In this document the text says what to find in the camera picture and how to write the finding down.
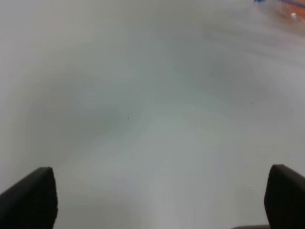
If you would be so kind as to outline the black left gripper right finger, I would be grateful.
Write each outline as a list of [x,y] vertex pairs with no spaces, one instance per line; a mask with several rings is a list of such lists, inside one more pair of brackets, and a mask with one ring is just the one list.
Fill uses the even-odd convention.
[[285,165],[272,165],[264,208],[272,229],[305,227],[305,177]]

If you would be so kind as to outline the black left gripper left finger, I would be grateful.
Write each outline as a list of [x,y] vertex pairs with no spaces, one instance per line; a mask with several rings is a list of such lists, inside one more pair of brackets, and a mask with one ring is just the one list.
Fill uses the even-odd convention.
[[0,195],[2,229],[52,229],[58,214],[51,167],[39,167]]

